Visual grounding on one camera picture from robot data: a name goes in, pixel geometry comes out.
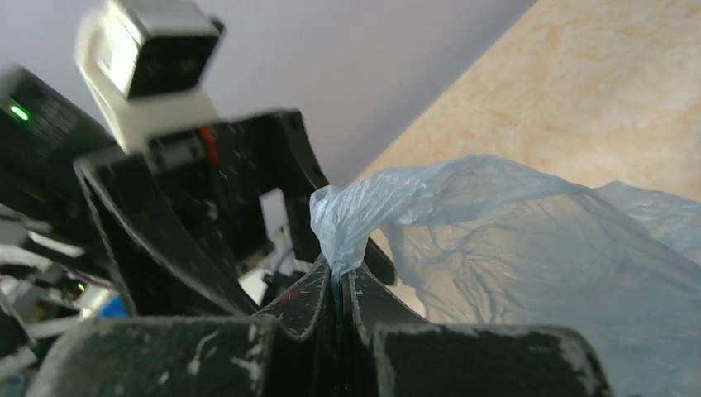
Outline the light blue plastic trash bag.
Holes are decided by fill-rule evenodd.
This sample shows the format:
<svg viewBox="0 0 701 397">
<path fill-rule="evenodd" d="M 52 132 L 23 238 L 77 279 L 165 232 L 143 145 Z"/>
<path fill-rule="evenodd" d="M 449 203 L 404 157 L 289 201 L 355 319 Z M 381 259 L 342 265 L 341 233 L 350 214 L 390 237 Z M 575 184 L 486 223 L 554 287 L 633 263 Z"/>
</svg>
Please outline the light blue plastic trash bag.
<svg viewBox="0 0 701 397">
<path fill-rule="evenodd" d="M 563 325 L 620 396 L 700 393 L 700 205 L 490 155 L 376 172 L 310 199 L 334 280 L 374 231 L 436 323 Z"/>
</svg>

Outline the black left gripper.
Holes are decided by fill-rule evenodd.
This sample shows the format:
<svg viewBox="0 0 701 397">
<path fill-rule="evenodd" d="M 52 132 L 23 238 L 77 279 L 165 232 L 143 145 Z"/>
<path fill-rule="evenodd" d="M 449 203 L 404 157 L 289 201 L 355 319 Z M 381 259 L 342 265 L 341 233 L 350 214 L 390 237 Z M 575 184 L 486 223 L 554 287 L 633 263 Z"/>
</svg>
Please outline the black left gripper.
<svg viewBox="0 0 701 397">
<path fill-rule="evenodd" d="M 141 155 L 74 164 L 129 314 L 253 314 L 257 304 L 216 264 L 242 267 L 267 251 L 260 198 L 273 190 L 284 197 L 295 258 L 313 263 L 321 254 L 310 198 L 329 181 L 300 111 L 163 132 L 148 148 L 174 212 Z"/>
</svg>

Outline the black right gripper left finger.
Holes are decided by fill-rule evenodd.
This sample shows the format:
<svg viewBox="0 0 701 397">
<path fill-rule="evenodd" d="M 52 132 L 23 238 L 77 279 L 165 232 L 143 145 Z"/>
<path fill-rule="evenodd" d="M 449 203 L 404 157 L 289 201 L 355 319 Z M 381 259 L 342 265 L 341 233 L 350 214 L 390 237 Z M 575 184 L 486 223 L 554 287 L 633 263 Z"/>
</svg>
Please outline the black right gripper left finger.
<svg viewBox="0 0 701 397">
<path fill-rule="evenodd" d="M 323 259 L 250 317 L 98 318 L 51 348 L 30 396 L 319 396 L 333 320 Z"/>
</svg>

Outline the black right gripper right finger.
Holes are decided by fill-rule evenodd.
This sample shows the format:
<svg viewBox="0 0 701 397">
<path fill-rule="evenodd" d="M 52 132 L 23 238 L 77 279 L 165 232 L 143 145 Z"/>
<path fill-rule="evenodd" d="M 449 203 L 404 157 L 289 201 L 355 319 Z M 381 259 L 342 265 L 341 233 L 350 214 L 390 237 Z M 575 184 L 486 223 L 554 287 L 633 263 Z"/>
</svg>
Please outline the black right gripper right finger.
<svg viewBox="0 0 701 397">
<path fill-rule="evenodd" d="M 434 324 L 366 268 L 341 280 L 354 396 L 611 396 L 594 349 L 554 326 Z"/>
</svg>

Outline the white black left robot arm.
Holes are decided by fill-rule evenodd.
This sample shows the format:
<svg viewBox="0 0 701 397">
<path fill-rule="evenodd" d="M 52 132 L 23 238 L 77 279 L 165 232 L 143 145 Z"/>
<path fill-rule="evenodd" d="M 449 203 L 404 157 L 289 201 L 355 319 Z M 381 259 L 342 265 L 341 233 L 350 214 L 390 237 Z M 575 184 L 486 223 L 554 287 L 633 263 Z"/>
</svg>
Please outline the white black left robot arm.
<svg viewBox="0 0 701 397">
<path fill-rule="evenodd" d="M 256 311 L 239 280 L 272 265 L 261 197 L 283 195 L 291 254 L 311 262 L 309 203 L 326 185 L 296 109 L 174 127 L 126 155 L 29 70 L 1 76 L 2 204 L 83 248 L 79 270 L 138 313 Z"/>
</svg>

